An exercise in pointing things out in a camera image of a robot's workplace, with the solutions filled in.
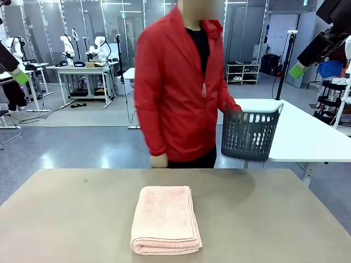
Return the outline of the person's right hand beige glove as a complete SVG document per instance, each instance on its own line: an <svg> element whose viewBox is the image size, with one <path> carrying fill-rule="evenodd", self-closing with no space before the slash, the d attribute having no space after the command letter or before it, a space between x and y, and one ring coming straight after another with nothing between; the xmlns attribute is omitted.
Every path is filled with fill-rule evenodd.
<svg viewBox="0 0 351 263"><path fill-rule="evenodd" d="M151 168L167 168L168 166L168 157L164 153L159 156L150 156L150 167Z"/></svg>

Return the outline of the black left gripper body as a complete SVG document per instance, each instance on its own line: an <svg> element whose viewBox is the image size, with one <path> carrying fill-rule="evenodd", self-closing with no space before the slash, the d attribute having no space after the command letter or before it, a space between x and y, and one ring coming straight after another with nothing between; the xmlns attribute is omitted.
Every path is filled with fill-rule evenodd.
<svg viewBox="0 0 351 263"><path fill-rule="evenodd" d="M19 66L19 62L17 61L17 59L2 43L0 43L0 65L1 73L13 72Z"/></svg>

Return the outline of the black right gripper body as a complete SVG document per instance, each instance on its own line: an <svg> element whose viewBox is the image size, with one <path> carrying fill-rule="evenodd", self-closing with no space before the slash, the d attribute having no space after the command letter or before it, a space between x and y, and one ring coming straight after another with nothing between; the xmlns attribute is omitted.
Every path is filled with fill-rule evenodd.
<svg viewBox="0 0 351 263"><path fill-rule="evenodd" d="M339 48L350 36L350 25L346 27L332 26L320 32L310 44L299 54L297 60L304 67L322 62Z"/></svg>

